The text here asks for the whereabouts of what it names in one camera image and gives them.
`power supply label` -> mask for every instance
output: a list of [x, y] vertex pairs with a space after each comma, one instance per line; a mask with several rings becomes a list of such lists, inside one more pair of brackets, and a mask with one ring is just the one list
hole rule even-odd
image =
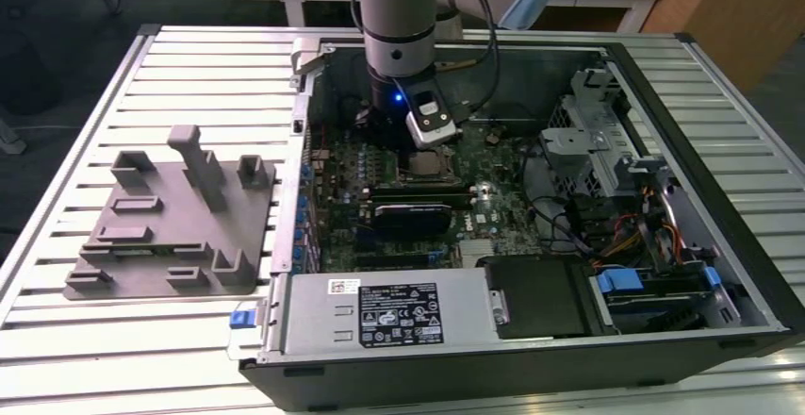
[[364, 347], [444, 343], [436, 283], [361, 286], [359, 316]]

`floor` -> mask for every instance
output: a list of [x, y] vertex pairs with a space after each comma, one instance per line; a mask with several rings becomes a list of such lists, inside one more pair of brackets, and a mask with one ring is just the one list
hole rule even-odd
[[[344, 4], [308, 6], [312, 26], [349, 25]], [[63, 89], [60, 104], [35, 116], [15, 116], [0, 108], [7, 124], [21, 128], [17, 133], [28, 143], [21, 156], [0, 155], [0, 263], [145, 23], [285, 25], [285, 18], [275, 2], [124, 1], [115, 15], [101, 0], [0, 0], [0, 35], [8, 30], [25, 33]], [[805, 41], [800, 40], [749, 100], [805, 158], [802, 87]]]

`aluminum workbench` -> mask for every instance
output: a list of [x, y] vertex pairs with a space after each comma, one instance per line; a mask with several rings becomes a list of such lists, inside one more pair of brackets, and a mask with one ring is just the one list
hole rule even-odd
[[[228, 350], [229, 313], [267, 295], [271, 254], [261, 263], [264, 284], [248, 296], [68, 301], [61, 290], [112, 190], [108, 166], [119, 151], [145, 150], [153, 161], [179, 161], [163, 144], [169, 127], [196, 124], [219, 160], [260, 154], [283, 178], [291, 116], [300, 107], [291, 52], [301, 36], [325, 42], [359, 35], [351, 29], [164, 26], [136, 38], [0, 269], [0, 414], [281, 413], [245, 381]], [[487, 35], [467, 32], [465, 38]], [[501, 32], [501, 39], [624, 43], [802, 298], [805, 167], [698, 45], [672, 35]], [[656, 148], [648, 129], [640, 123], [636, 129], [649, 150]], [[281, 193], [280, 182], [275, 200]], [[280, 201], [265, 252], [283, 209]], [[239, 353], [256, 351], [257, 332], [240, 342]], [[797, 347], [668, 386], [349, 413], [798, 413], [804, 364]]]

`blue tab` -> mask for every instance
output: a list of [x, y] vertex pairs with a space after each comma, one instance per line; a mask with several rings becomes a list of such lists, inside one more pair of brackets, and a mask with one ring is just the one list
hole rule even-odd
[[243, 311], [233, 311], [229, 315], [229, 328], [237, 330], [240, 328], [255, 328], [257, 327], [257, 310], [244, 309]]
[[600, 274], [595, 279], [599, 281], [599, 288], [601, 289], [603, 293], [613, 291], [613, 283], [609, 281], [609, 278], [605, 274]]
[[608, 269], [596, 280], [603, 293], [643, 290], [643, 282], [635, 269]]
[[616, 291], [640, 291], [643, 282], [635, 269], [608, 269], [603, 272], [613, 283]]
[[706, 282], [709, 283], [710, 288], [716, 288], [721, 285], [721, 277], [718, 276], [718, 272], [714, 267], [704, 268], [704, 276], [706, 276]]
[[313, 179], [313, 170], [311, 170], [311, 166], [307, 163], [301, 166], [301, 179], [307, 181]]

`gray plastic holder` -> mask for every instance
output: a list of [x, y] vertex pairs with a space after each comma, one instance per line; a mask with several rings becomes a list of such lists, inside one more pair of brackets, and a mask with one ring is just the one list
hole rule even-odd
[[185, 163], [153, 163], [121, 152], [116, 184], [79, 263], [72, 300], [239, 295], [257, 285], [275, 166], [260, 156], [219, 163], [199, 146], [195, 125], [171, 129]]

